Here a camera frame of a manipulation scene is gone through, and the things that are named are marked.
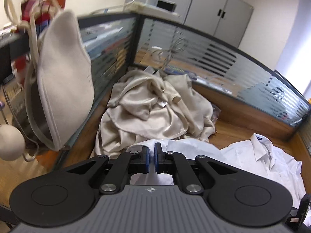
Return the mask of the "white dress shirt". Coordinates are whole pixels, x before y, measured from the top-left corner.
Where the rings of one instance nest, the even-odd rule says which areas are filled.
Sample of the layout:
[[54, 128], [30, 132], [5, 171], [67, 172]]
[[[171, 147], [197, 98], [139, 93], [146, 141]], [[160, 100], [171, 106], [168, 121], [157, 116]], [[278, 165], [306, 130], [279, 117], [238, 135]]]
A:
[[188, 159], [206, 155], [233, 167], [273, 180], [288, 189], [295, 208], [299, 206], [301, 199], [306, 194], [301, 176], [302, 162], [275, 147], [268, 138], [262, 135], [253, 134], [248, 140], [230, 144], [224, 149], [218, 149], [213, 144], [194, 138], [166, 139], [159, 143], [163, 151], [182, 153]]

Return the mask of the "glass desk partition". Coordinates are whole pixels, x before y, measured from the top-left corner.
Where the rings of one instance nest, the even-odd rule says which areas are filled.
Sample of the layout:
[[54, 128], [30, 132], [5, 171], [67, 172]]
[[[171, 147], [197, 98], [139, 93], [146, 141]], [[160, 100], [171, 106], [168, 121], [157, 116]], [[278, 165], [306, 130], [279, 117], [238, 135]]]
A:
[[296, 130], [310, 104], [279, 72], [208, 34], [135, 13], [79, 18], [92, 60], [94, 105], [128, 68], [152, 66], [223, 93]]

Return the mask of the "grey metal cabinet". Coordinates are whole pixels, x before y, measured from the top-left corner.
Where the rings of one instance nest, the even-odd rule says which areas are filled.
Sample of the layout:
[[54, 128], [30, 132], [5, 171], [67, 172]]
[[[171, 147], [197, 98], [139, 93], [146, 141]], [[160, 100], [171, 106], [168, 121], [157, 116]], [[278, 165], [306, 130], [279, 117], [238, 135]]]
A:
[[179, 14], [179, 21], [239, 47], [245, 34], [253, 6], [248, 0], [138, 0], [152, 5], [160, 3]]

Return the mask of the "beige satin shirt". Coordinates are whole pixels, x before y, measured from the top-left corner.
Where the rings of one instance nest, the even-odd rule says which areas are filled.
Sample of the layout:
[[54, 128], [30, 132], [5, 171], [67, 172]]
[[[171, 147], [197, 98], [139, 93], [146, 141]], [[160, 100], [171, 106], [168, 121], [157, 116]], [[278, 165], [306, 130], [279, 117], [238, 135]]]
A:
[[212, 115], [211, 102], [193, 89], [188, 75], [132, 70], [113, 85], [93, 154], [117, 158], [149, 139], [208, 142], [216, 132]]

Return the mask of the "beige canvas tote bag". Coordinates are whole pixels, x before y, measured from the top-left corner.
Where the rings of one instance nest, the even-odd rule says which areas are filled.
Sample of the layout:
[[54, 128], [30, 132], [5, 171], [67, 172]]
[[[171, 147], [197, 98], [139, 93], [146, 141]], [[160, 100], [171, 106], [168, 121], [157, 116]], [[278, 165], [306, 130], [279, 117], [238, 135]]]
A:
[[35, 145], [60, 151], [86, 120], [94, 101], [91, 59], [73, 11], [58, 0], [38, 0], [30, 19], [17, 18], [12, 0], [7, 17], [28, 34], [31, 60], [26, 67], [24, 99]]

